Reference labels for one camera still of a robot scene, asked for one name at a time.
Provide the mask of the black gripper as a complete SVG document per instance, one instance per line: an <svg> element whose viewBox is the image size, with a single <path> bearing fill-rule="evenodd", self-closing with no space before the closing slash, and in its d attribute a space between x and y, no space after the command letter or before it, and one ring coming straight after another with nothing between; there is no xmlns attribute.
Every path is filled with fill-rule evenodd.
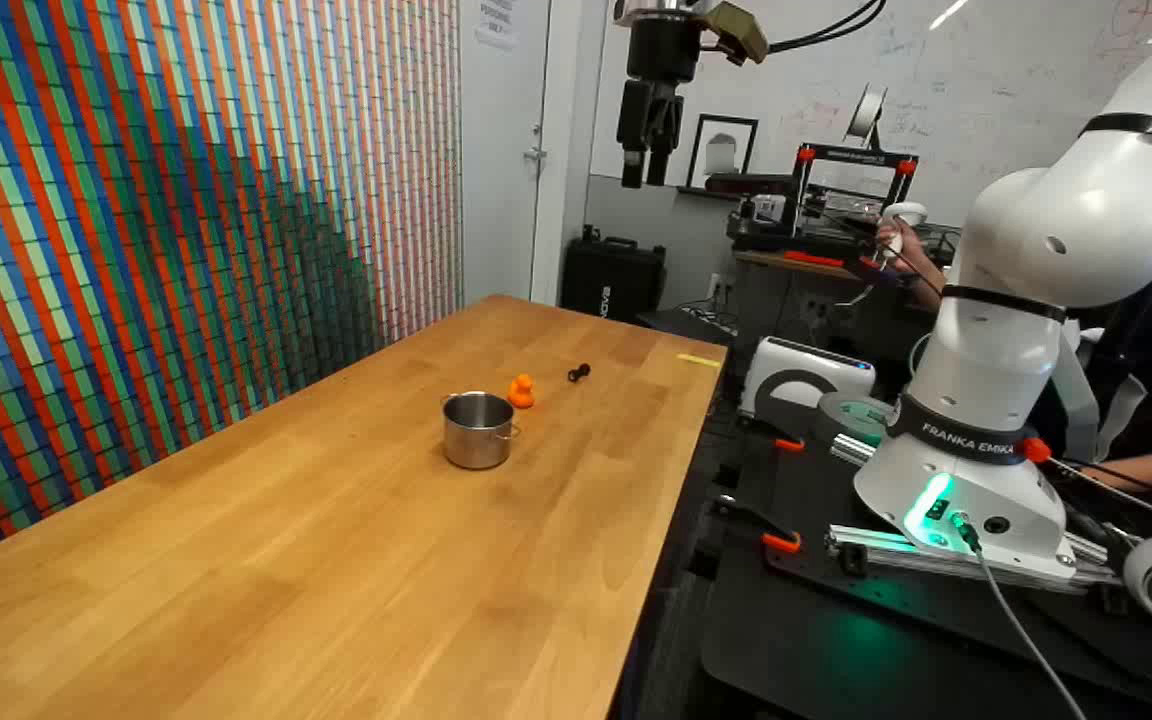
<svg viewBox="0 0 1152 720"><path fill-rule="evenodd" d="M676 133L663 128L678 112L678 86L694 76L701 62L701 22L694 17L647 17L631 26L627 41L627 80L619 103L614 140L623 149L619 184L642 184L642 133L647 145L647 184L663 184Z"/></svg>

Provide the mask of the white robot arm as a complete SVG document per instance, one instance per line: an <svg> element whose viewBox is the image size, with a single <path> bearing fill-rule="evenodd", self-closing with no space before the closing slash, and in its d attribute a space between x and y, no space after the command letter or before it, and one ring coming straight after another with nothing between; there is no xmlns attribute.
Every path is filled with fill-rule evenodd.
<svg viewBox="0 0 1152 720"><path fill-rule="evenodd" d="M861 506L923 554L978 531L986 561L1065 570L1065 500L1025 457L1025 424L1068 350L1065 311L1152 285L1152 51L1046 166L990 181L897 400L852 475Z"/></svg>

